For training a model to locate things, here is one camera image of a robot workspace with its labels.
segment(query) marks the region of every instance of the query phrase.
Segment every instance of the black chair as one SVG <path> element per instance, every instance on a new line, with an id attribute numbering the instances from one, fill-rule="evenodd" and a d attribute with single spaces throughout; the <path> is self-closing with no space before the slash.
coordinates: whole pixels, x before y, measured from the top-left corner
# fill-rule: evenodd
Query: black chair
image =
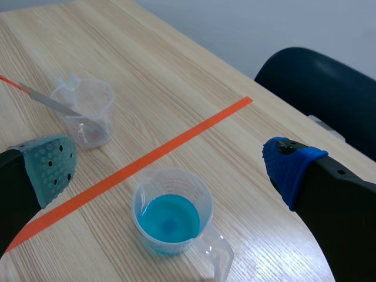
<path id="1" fill-rule="evenodd" d="M 305 48 L 274 54 L 255 81 L 376 160 L 376 81 Z"/>

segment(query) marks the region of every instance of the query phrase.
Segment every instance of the orange tape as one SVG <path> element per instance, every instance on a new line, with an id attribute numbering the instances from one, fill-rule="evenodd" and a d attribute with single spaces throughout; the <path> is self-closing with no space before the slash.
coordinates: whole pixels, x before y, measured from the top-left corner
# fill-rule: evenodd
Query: orange tape
<path id="1" fill-rule="evenodd" d="M 2 81 L 6 82 L 6 83 L 9 84 L 9 85 L 11 85 L 11 86 L 13 86 L 13 87 L 16 87 L 16 88 L 19 89 L 19 90 L 24 91 L 24 92 L 27 93 L 27 94 L 29 94 L 29 92 L 30 92 L 29 90 L 27 90 L 27 89 L 25 89 L 25 88 L 19 86 L 18 84 L 14 83 L 13 81 L 10 81 L 8 78 L 3 77 L 2 75 L 0 75 L 0 79 L 1 79 Z"/>
<path id="2" fill-rule="evenodd" d="M 176 149 L 180 145 L 186 143 L 190 139 L 196 137 L 200 133 L 204 132 L 208 128 L 212 127 L 216 123 L 219 123 L 221 120 L 227 118 L 233 113 L 237 112 L 241 108 L 245 107 L 252 102 L 252 99 L 245 97 L 240 99 L 235 104 L 225 108 L 214 116 L 204 120 L 196 126 L 193 126 L 191 129 L 185 131 L 184 133 L 176 136 L 167 143 L 159 146 L 158 148 L 152 150 L 150 153 L 144 155 L 140 159 L 135 160 L 133 163 L 125 166 L 124 168 L 118 170 L 114 174 L 106 177 L 97 184 L 94 184 L 92 187 L 86 189 L 85 191 L 77 194 L 68 201 L 62 203 L 60 206 L 54 208 L 53 210 L 45 213 L 41 217 L 38 217 L 34 221 L 27 224 L 14 238 L 13 242 L 9 245 L 6 251 L 12 250 L 14 247 L 23 243 L 24 241 L 30 239 L 37 233 L 46 229 L 47 227 L 53 225 L 58 220 L 69 215 L 71 212 L 74 212 L 76 209 L 82 207 L 84 204 L 98 197 L 100 194 L 109 190 L 113 186 L 119 184 L 123 180 L 127 179 L 129 176 L 140 171 L 144 167 L 153 163 L 162 156 L 168 154 L 172 150 Z"/>

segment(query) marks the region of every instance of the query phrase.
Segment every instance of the rubber gripper pad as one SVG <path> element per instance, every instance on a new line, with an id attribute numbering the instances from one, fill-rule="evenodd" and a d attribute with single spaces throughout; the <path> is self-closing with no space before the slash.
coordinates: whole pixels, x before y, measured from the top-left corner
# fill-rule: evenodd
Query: rubber gripper pad
<path id="1" fill-rule="evenodd" d="M 30 140 L 9 149 L 24 156 L 26 172 L 39 205 L 44 209 L 72 181 L 76 170 L 76 146 L 65 135 Z"/>

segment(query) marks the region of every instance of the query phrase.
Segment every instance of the wooden table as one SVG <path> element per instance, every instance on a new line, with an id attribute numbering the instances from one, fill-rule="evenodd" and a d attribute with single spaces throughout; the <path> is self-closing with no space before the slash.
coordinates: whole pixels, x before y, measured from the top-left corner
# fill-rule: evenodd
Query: wooden table
<path id="1" fill-rule="evenodd" d="M 273 136 L 317 146 L 365 180 L 376 165 L 269 91 L 128 0 L 82 0 L 0 14 L 0 73 L 41 92 L 75 72 L 109 82 L 115 135 L 79 149 L 70 186 L 38 216 L 244 96 L 254 102 L 149 167 L 183 167 L 214 197 L 213 224 L 235 259 L 228 281 L 333 281 L 309 230 L 270 184 L 261 158 Z M 0 150 L 64 132 L 54 114 L 0 84 Z M 0 281 L 211 281 L 195 249 L 147 252 L 130 213 L 139 173 L 0 261 Z"/>

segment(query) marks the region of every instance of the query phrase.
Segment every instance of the plastic measuring cup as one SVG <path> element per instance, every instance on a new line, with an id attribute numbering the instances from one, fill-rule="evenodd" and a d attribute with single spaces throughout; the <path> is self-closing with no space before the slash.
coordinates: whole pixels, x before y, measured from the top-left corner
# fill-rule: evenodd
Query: plastic measuring cup
<path id="1" fill-rule="evenodd" d="M 106 143 L 113 134 L 113 90 L 108 83 L 95 78 L 79 78 L 69 74 L 65 82 L 57 78 L 56 89 L 50 98 L 82 116 L 68 116 L 55 112 L 64 123 L 68 135 L 83 147 Z"/>
<path id="2" fill-rule="evenodd" d="M 155 198 L 166 195 L 179 195 L 189 200 L 196 208 L 200 227 L 196 238 L 178 243 L 159 241 L 148 235 L 139 224 L 139 218 L 147 205 Z M 177 254 L 190 245 L 196 246 L 214 265 L 214 279 L 226 280 L 234 253 L 229 243 L 213 227 L 213 200 L 205 184 L 193 173 L 183 169 L 144 170 L 132 198 L 132 217 L 145 245 L 158 253 Z"/>

